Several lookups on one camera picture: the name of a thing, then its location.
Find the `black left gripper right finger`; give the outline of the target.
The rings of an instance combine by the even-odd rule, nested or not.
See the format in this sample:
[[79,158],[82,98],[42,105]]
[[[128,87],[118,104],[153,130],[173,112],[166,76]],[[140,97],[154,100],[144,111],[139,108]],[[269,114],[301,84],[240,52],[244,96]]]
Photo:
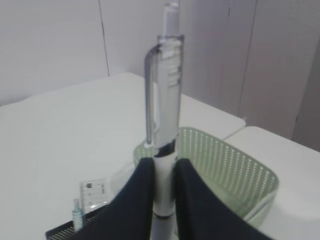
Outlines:
[[187,158],[173,168],[178,237],[181,240],[268,240],[240,218],[201,179]]

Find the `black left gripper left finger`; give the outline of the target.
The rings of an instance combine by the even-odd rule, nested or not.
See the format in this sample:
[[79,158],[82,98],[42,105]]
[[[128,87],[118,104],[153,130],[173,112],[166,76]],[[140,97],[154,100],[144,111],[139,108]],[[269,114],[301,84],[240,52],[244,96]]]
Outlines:
[[155,193],[155,164],[142,158],[133,174],[110,204],[73,240],[148,240],[151,235]]

